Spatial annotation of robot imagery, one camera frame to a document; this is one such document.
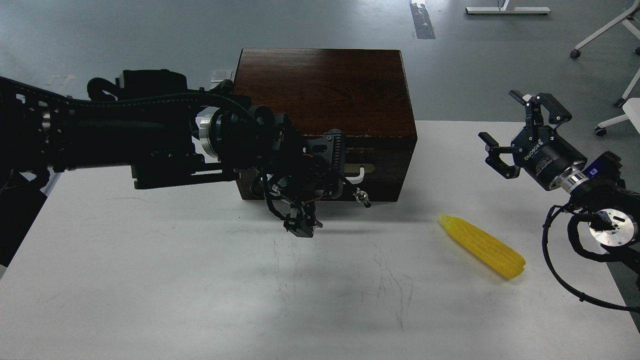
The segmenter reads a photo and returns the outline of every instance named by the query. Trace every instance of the chair leg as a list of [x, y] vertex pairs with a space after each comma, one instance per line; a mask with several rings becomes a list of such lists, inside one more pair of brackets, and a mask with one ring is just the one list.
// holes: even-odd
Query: chair leg
[[627, 114], [622, 114], [620, 116], [616, 116], [614, 118], [611, 118], [609, 120], [605, 120], [601, 123], [598, 124], [598, 127], [604, 128], [607, 126], [611, 126], [613, 124], [617, 124], [619, 122], [623, 122], [629, 119], [629, 116], [627, 116]]
[[629, 9], [625, 10], [625, 12], [623, 12], [620, 15], [618, 15], [615, 19], [610, 21], [608, 24], [606, 24], [605, 26], [601, 27], [600, 29], [598, 29], [598, 31], [594, 32], [589, 37], [584, 39], [581, 43], [579, 43], [578, 45], [576, 45], [574, 47], [574, 50], [579, 50], [581, 47], [583, 47], [586, 44], [590, 43], [590, 41], [592, 41], [596, 37], [599, 37], [605, 31], [609, 30], [615, 24], [625, 20], [629, 15], [631, 15], [634, 11], [636, 11], [639, 6], [640, 6], [640, 0], [635, 0], [633, 5], [631, 5], [631, 7]]
[[593, 130], [593, 132], [596, 134], [596, 136], [604, 136], [607, 133], [607, 127], [613, 124], [617, 124], [619, 122], [626, 121], [628, 119], [629, 119], [629, 116], [627, 116], [627, 114], [624, 114], [624, 115], [614, 117], [613, 119], [605, 120], [599, 123], [596, 126], [596, 128]]
[[627, 97], [629, 96], [629, 94], [631, 93], [631, 90], [634, 89], [634, 87], [636, 86], [636, 83], [638, 82], [638, 80], [640, 79], [640, 69], [638, 69], [638, 71], [636, 72], [636, 74], [634, 75], [634, 78], [631, 79], [631, 82], [629, 83], [629, 86], [627, 86], [627, 89], [625, 90], [624, 94], [622, 94], [622, 98], [618, 99], [618, 102], [616, 102], [616, 106], [617, 107], [622, 107], [622, 105], [625, 103], [625, 101], [627, 100]]

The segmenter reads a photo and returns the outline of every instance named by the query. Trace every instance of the white table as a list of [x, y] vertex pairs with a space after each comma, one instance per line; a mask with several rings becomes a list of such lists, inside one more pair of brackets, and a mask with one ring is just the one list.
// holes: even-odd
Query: white table
[[[579, 302], [544, 265], [541, 223], [567, 195], [484, 164], [477, 133], [508, 143], [521, 126], [418, 122], [400, 201], [321, 203], [312, 239], [234, 183], [136, 191], [127, 167], [63, 174], [0, 281], [0, 358], [637, 359], [629, 314]], [[438, 212], [512, 246], [524, 273], [501, 278]], [[566, 221], [558, 271], [621, 303]]]

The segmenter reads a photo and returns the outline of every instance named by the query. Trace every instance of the wooden box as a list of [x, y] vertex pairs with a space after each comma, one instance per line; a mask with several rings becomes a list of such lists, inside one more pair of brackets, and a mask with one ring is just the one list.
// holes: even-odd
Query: wooden box
[[[243, 49], [235, 94], [287, 113], [307, 138], [333, 128], [346, 135], [346, 175], [372, 201], [397, 201], [417, 133], [399, 50]], [[243, 199], [255, 174], [237, 181]], [[353, 200], [343, 193], [338, 200]]]

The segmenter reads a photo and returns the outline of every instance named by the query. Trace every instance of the gray floor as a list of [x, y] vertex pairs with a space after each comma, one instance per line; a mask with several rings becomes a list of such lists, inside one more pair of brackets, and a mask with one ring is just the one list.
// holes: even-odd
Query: gray floor
[[[633, 126], [593, 135], [598, 122], [622, 114], [611, 104], [640, 66], [640, 41], [619, 25], [583, 48], [579, 60], [568, 57], [630, 1], [519, 3], [552, 13], [469, 16], [465, 6], [494, 2], [427, 1], [435, 39], [419, 40], [409, 0], [3, 1], [0, 75], [85, 99], [89, 79], [124, 69], [171, 69], [187, 75], [191, 88], [208, 86], [213, 70], [235, 68], [244, 47], [400, 49], [416, 120], [522, 121], [522, 107], [507, 92], [549, 92], [573, 113], [560, 133], [591, 160], [604, 150], [620, 155], [628, 187], [640, 190]], [[469, 141], [483, 151], [479, 139]], [[634, 278], [624, 270], [612, 266], [627, 301], [637, 305]]]

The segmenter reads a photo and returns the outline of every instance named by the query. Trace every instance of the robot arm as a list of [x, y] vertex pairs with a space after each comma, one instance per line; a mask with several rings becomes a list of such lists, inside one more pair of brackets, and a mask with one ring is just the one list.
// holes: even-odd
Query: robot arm
[[[176, 72], [125, 70], [115, 83], [91, 80], [91, 101], [83, 101], [0, 78], [0, 187], [17, 172], [36, 174], [31, 186], [42, 187], [49, 168], [130, 165], [136, 189], [233, 181], [252, 169], [259, 174], [254, 192], [288, 231], [303, 237], [322, 225], [314, 202], [339, 197], [343, 187], [371, 206], [343, 175], [341, 131], [306, 140], [286, 114], [252, 106], [232, 89], [230, 80], [209, 91], [189, 90]], [[218, 110], [196, 124], [208, 107]], [[192, 138], [218, 162], [206, 163]], [[279, 212], [274, 200], [291, 213]]]
[[[485, 162], [507, 179], [518, 177], [525, 171], [546, 191], [562, 188], [570, 194], [564, 206], [554, 206], [543, 226], [543, 251], [547, 265], [556, 279], [580, 300], [592, 304], [640, 312], [640, 307], [624, 307], [603, 302], [577, 291], [556, 273], [548, 256], [548, 230], [562, 212], [573, 214], [569, 221], [568, 239], [574, 251], [593, 261], [620, 261], [640, 275], [640, 253], [630, 248], [639, 241], [637, 221], [640, 219], [640, 194], [625, 189], [620, 178], [620, 158], [605, 152], [585, 168], [587, 159], [557, 133], [557, 127], [572, 116], [551, 94], [535, 97], [519, 92], [509, 93], [525, 106], [525, 126], [512, 140], [511, 146], [501, 147], [488, 133], [478, 136], [485, 142], [488, 157]], [[549, 112], [544, 122], [541, 106]], [[512, 154], [514, 165], [507, 165], [500, 154]], [[597, 254], [587, 251], [581, 244], [577, 226], [589, 224], [592, 237], [607, 251]]]

